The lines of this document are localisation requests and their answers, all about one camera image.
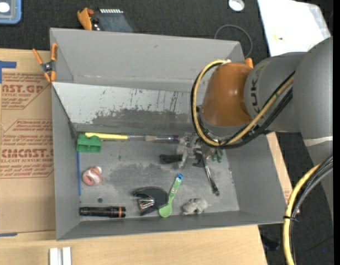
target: black cable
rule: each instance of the black cable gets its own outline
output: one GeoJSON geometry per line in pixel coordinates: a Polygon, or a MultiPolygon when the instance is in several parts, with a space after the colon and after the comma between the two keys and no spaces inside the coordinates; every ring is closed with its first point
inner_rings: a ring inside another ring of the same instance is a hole
{"type": "Polygon", "coordinates": [[[294,263],[296,263],[296,256],[295,256],[295,250],[294,250],[294,243],[293,243],[293,238],[292,238],[292,230],[294,227],[294,222],[296,220],[296,214],[301,206],[301,204],[304,202],[305,198],[308,196],[308,194],[327,176],[333,171],[333,154],[331,154],[318,168],[318,170],[313,174],[313,176],[306,182],[304,190],[301,191],[301,195],[299,199],[296,201],[294,204],[292,213],[291,213],[291,223],[289,226],[289,232],[290,232],[290,247],[291,247],[291,252],[292,256],[294,258],[294,263]]]}
{"type": "MultiPolygon", "coordinates": [[[[216,67],[216,66],[219,66],[219,65],[221,65],[221,64],[220,64],[220,63],[214,64],[214,65],[210,66],[210,67],[208,68],[207,71],[209,71],[210,69],[212,69],[212,68],[214,68],[214,67],[216,67]]],[[[194,121],[194,114],[193,114],[193,110],[192,110],[193,101],[194,101],[194,88],[195,88],[196,85],[197,85],[197,82],[198,82],[198,80],[199,80],[199,76],[200,76],[200,75],[201,75],[201,73],[198,74],[196,80],[195,80],[194,83],[193,83],[192,90],[191,90],[191,96],[190,96],[190,102],[191,102],[191,117],[192,117],[192,122],[193,122],[193,123],[195,122],[195,121],[194,121]]],[[[199,133],[198,128],[196,127],[196,125],[194,125],[194,129],[195,129],[197,135],[199,135],[200,133],[199,133]]],[[[206,136],[207,136],[210,140],[214,141],[214,139],[212,139],[212,138],[211,138],[210,136],[208,136],[207,134],[206,134],[206,136]]]]}
{"type": "Polygon", "coordinates": [[[253,133],[245,138],[242,138],[242,141],[237,144],[229,144],[225,145],[227,142],[221,146],[222,149],[233,149],[238,148],[240,146],[243,146],[259,135],[261,135],[268,127],[269,125],[276,119],[276,117],[280,114],[280,112],[287,106],[287,104],[292,100],[292,88],[289,89],[287,94],[284,96],[284,98],[279,102],[279,104],[275,107],[274,111],[269,115],[267,120],[262,124],[262,126],[258,127],[256,130],[253,131],[253,133]]]}
{"type": "MultiPolygon", "coordinates": [[[[289,76],[275,89],[275,91],[272,93],[272,95],[267,99],[267,101],[264,103],[263,107],[266,106],[267,102],[278,92],[278,90],[290,79],[290,77],[293,76],[293,74],[295,73],[295,71],[293,71],[291,74],[289,74],[289,76]]],[[[265,129],[268,128],[268,126],[275,120],[275,118],[278,116],[278,114],[284,109],[284,107],[288,104],[288,102],[291,100],[292,98],[292,91],[291,92],[287,92],[287,94],[285,95],[285,97],[281,100],[281,102],[277,105],[277,107],[274,109],[274,111],[270,114],[270,116],[267,118],[267,120],[262,124],[262,126],[260,128],[258,128],[258,130],[253,131],[254,133],[252,134],[252,136],[254,136],[252,139],[256,138],[258,135],[262,134],[263,132],[265,132],[265,129]]],[[[232,144],[232,145],[227,145],[228,142],[230,140],[232,140],[236,135],[238,135],[241,131],[243,131],[245,129],[245,127],[241,128],[237,133],[235,133],[233,136],[231,136],[229,139],[226,139],[225,142],[223,142],[221,144],[221,146],[223,147],[223,149],[232,149],[232,148],[236,148],[236,147],[240,147],[243,146],[244,144],[250,142],[252,139],[247,138],[244,141],[241,141],[237,144],[232,144]]]]}
{"type": "Polygon", "coordinates": [[[225,25],[222,25],[222,26],[221,26],[220,28],[218,28],[217,31],[215,32],[214,39],[216,39],[216,37],[217,37],[219,31],[221,31],[221,30],[224,29],[224,28],[236,28],[236,29],[241,30],[241,31],[247,36],[247,38],[248,38],[248,40],[249,40],[249,43],[250,43],[249,51],[248,51],[248,53],[245,55],[244,58],[247,58],[249,55],[251,55],[252,50],[253,50],[253,42],[252,42],[252,38],[251,38],[251,36],[248,34],[247,31],[245,31],[243,28],[241,28],[241,27],[239,27],[239,26],[237,26],[237,25],[234,25],[234,24],[225,24],[225,25]]]}

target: gray bin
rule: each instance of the gray bin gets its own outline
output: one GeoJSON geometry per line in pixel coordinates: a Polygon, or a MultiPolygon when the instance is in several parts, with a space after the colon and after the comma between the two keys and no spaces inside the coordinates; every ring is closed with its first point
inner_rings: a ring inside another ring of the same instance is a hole
{"type": "Polygon", "coordinates": [[[159,155],[174,153],[176,144],[103,142],[100,153],[76,152],[75,133],[85,131],[193,132],[193,81],[213,60],[244,62],[238,42],[65,29],[51,29],[50,41],[59,46],[52,89],[58,240],[283,221],[285,200],[265,136],[228,150],[222,163],[209,162],[221,191],[218,197],[203,168],[160,165],[159,155]],[[103,182],[95,187],[80,182],[81,172],[90,166],[103,169],[103,182]],[[140,216],[132,191],[146,186],[169,191],[179,172],[184,178],[172,215],[140,216]],[[205,198],[210,206],[201,215],[181,215],[181,206],[191,198],[205,198]],[[126,217],[79,215],[82,206],[111,205],[126,206],[126,217]]]}

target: small black object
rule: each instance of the small black object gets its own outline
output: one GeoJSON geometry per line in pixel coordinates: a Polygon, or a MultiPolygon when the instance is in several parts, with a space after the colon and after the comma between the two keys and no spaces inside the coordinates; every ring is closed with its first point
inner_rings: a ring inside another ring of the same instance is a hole
{"type": "Polygon", "coordinates": [[[92,29],[99,31],[117,31],[121,33],[136,33],[138,29],[120,9],[95,10],[91,17],[92,29]]]}
{"type": "Polygon", "coordinates": [[[139,197],[138,205],[141,209],[141,216],[154,212],[169,202],[168,193],[159,187],[138,188],[132,194],[139,197]]]}
{"type": "Polygon", "coordinates": [[[182,155],[160,155],[160,164],[171,164],[182,161],[182,155]]]}
{"type": "Polygon", "coordinates": [[[81,216],[101,216],[110,218],[124,218],[125,207],[110,206],[110,207],[81,207],[79,209],[81,216]]]}

